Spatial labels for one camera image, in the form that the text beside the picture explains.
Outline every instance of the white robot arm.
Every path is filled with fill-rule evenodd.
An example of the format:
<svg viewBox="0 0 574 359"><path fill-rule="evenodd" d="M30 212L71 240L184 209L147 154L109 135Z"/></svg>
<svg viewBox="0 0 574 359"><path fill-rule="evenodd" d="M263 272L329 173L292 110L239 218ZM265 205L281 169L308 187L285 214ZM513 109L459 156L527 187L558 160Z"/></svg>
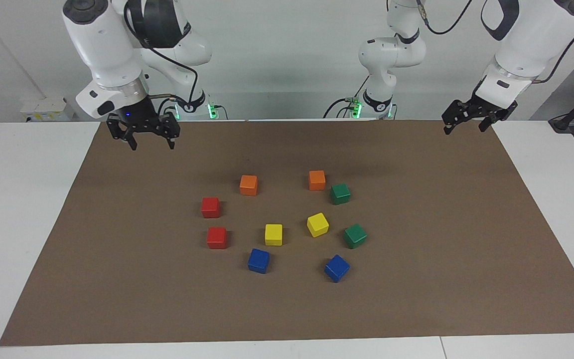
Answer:
<svg viewBox="0 0 574 359"><path fill-rule="evenodd" d="M392 0L387 23L394 37L370 39L360 46L358 58L369 71L365 90L359 95L362 117L390 116L397 84L391 69L421 64L427 53L420 37L421 16L416 0Z"/></svg>
<svg viewBox="0 0 574 359"><path fill-rule="evenodd" d="M126 25L143 45L142 53L159 54L157 59L146 57L146 63L175 83L178 96L163 97L174 98L183 112L200 116L207 96L202 89L201 95L193 94L198 73L178 60L189 65L207 63L212 51L192 31L178 0L67 0L63 20L93 75L93 81L77 95L82 109L93 118L117 112L118 118L107 119L110 133L128 142L133 150L137 148L133 137L136 132L165 137L173 148L180 126L173 116L159 116L153 108Z"/></svg>
<svg viewBox="0 0 574 359"><path fill-rule="evenodd" d="M471 100L455 100L442 114L447 135L473 118L484 119L483 132L506 120L517 96L542 82L536 79L549 62L574 41L574 0L488 0L481 20L501 47Z"/></svg>
<svg viewBox="0 0 574 359"><path fill-rule="evenodd" d="M140 51L145 63L171 82L180 97L175 100L180 116L209 119L209 95L198 84L198 73L190 66L208 63L212 48L187 21L180 2L113 0L112 5L143 45Z"/></svg>

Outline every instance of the wooden block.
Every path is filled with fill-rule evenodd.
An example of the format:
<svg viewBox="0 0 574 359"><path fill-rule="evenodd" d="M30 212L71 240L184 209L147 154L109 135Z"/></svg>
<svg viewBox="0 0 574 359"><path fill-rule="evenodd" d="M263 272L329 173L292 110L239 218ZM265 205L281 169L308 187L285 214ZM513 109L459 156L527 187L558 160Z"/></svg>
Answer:
<svg viewBox="0 0 574 359"><path fill-rule="evenodd" d="M203 198L201 214L203 214L203 218L219 218L221 216L221 201L216 197Z"/></svg>
<svg viewBox="0 0 574 359"><path fill-rule="evenodd" d="M241 177L241 194L242 195L257 195L258 193L258 177L243 175Z"/></svg>
<svg viewBox="0 0 574 359"><path fill-rule="evenodd" d="M269 267L269 253L257 248L252 249L248 260L249 270L265 274L267 267Z"/></svg>
<svg viewBox="0 0 574 359"><path fill-rule="evenodd" d="M329 196L331 197L331 202L333 204L343 204L349 202L351 199L351 192L349 191L349 187L342 183L332 186Z"/></svg>
<svg viewBox="0 0 574 359"><path fill-rule="evenodd" d="M210 249L227 248L227 230L223 227L211 227L208 229L207 247Z"/></svg>
<svg viewBox="0 0 574 359"><path fill-rule="evenodd" d="M354 224L353 226L344 230L344 241L351 249L355 249L362 245L367 239L367 233L360 227L359 224Z"/></svg>
<svg viewBox="0 0 574 359"><path fill-rule="evenodd" d="M283 245L283 225L267 224L265 225L265 245L277 246Z"/></svg>
<svg viewBox="0 0 574 359"><path fill-rule="evenodd" d="M313 238L322 236L329 231L329 222L325 218L325 214L314 214L307 218L307 228Z"/></svg>
<svg viewBox="0 0 574 359"><path fill-rule="evenodd" d="M325 171L309 171L309 190L322 191L325 190L326 179Z"/></svg>
<svg viewBox="0 0 574 359"><path fill-rule="evenodd" d="M347 274L349 268L351 268L349 263L342 259L340 255L336 255L326 264L325 273L334 283L337 283Z"/></svg>

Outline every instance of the green led light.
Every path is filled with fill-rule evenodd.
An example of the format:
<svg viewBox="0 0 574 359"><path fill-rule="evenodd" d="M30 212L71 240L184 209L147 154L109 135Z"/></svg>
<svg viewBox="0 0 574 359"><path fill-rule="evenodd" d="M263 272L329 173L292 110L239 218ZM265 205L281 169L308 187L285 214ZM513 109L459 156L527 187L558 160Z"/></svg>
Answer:
<svg viewBox="0 0 574 359"><path fill-rule="evenodd" d="M351 112L351 116L353 118L360 118L361 113L362 113L362 104L360 104L360 102L357 102L355 107L353 107L353 112Z"/></svg>
<svg viewBox="0 0 574 359"><path fill-rule="evenodd" d="M180 111L178 110L178 104L174 105L174 118L180 121Z"/></svg>
<svg viewBox="0 0 574 359"><path fill-rule="evenodd" d="M218 111L214 109L214 106L212 104L207 104L207 110L209 111L209 118L211 120L215 120L218 118Z"/></svg>

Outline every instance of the brown paper mat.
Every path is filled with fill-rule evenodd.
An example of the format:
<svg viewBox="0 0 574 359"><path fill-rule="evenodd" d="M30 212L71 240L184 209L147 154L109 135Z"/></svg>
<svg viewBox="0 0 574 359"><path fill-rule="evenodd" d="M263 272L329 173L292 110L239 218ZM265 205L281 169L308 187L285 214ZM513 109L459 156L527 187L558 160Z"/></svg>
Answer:
<svg viewBox="0 0 574 359"><path fill-rule="evenodd" d="M177 150L105 126L14 309L2 346L574 332L574 269L490 131L438 122L185 123ZM348 204L307 190L346 182ZM238 194L258 175L258 197ZM225 216L201 218L203 196ZM331 229L308 235L305 219ZM285 246L263 246L265 223ZM344 228L367 242L349 250ZM210 226L231 247L205 245ZM253 247L273 256L248 271ZM339 284L323 273L340 254Z"/></svg>

